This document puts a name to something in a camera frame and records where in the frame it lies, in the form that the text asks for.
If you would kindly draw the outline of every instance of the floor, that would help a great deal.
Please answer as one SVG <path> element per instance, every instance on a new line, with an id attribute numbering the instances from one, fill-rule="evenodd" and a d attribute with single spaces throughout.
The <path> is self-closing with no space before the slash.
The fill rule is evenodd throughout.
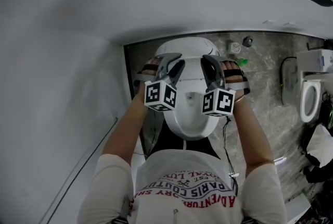
<path id="1" fill-rule="evenodd" d="M 312 198 L 322 185 L 309 184 L 299 173 L 299 170 L 308 164 L 299 149 L 303 123 L 294 107 L 281 103 L 279 66 L 285 57 L 295 56 L 298 51 L 306 51 L 307 43 L 309 48 L 316 48 L 322 47 L 324 41 L 302 35 L 273 32 L 223 32 L 197 36 L 212 41 L 220 50 L 221 55 L 226 55 L 228 42 L 242 43 L 243 38 L 248 35 L 253 37 L 253 46 L 251 48 L 242 47 L 238 56 L 249 61 L 243 68 L 251 87 L 248 99 L 269 139 L 274 157 L 276 159 L 286 158 L 283 163 L 277 165 L 284 199 L 287 201 L 301 192 L 304 192 L 308 198 Z M 132 79 L 141 70 L 147 59 L 154 55 L 157 48 L 171 39 L 173 38 L 158 39 L 127 47 Z M 149 152 L 156 142 L 162 122 L 163 114 L 150 110 L 143 128 L 146 152 Z M 209 136 L 212 147 L 223 162 L 226 162 L 222 140 L 222 128 L 225 122 L 224 117 L 220 118 L 219 124 Z M 245 161 L 234 119 L 226 129 L 226 149 L 235 173 L 239 174 L 236 180 L 241 191 L 245 179 Z"/>

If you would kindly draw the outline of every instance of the sleeve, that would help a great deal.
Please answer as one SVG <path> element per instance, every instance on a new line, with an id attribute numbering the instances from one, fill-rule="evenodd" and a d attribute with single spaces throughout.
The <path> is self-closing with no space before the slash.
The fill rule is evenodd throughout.
<path id="1" fill-rule="evenodd" d="M 241 202 L 245 214 L 259 223 L 287 223 L 280 181 L 273 164 L 260 166 L 247 176 Z"/>
<path id="2" fill-rule="evenodd" d="M 131 167 L 117 155 L 102 155 L 98 159 L 78 214 L 78 224 L 105 224 L 123 215 L 133 197 Z"/>

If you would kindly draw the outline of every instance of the white t-shirt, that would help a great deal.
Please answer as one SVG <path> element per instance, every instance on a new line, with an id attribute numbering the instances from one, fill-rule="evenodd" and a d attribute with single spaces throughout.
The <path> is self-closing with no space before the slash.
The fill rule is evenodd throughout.
<path id="1" fill-rule="evenodd" d="M 189 150 L 162 150 L 138 168 L 136 194 L 130 166 L 102 155 L 79 224 L 223 223 L 250 217 L 259 223 L 287 223 L 276 167 L 263 165 L 246 178 L 241 198 L 226 182 L 228 171 L 216 157 Z"/>

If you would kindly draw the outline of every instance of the black and white marker cube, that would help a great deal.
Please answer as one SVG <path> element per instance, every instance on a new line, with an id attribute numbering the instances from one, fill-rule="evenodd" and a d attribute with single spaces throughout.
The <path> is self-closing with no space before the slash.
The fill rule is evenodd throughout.
<path id="1" fill-rule="evenodd" d="M 232 115 L 235 101 L 234 90 L 215 89 L 201 96 L 201 112 L 204 115 L 222 117 Z"/>
<path id="2" fill-rule="evenodd" d="M 177 90 L 163 80 L 145 82 L 145 106 L 164 112 L 176 108 Z"/>

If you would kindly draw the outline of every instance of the wall-mounted toilet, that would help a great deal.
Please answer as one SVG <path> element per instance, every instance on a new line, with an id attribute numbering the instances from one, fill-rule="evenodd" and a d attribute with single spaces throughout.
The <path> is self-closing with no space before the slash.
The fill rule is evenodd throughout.
<path id="1" fill-rule="evenodd" d="M 200 108 L 201 94 L 206 93 L 200 60 L 203 55 L 220 55 L 217 47 L 209 40 L 199 37 L 175 39 L 162 44 L 155 55 L 182 53 L 185 68 L 176 84 L 178 105 L 174 111 L 164 112 L 170 130 L 184 140 L 200 140 L 209 136 L 219 118 L 203 115 Z M 170 70 L 175 63 L 170 63 Z"/>
<path id="2" fill-rule="evenodd" d="M 303 122 L 318 115 L 323 93 L 322 82 L 333 81 L 333 51 L 326 49 L 298 52 L 281 65 L 282 102 L 294 105 Z"/>

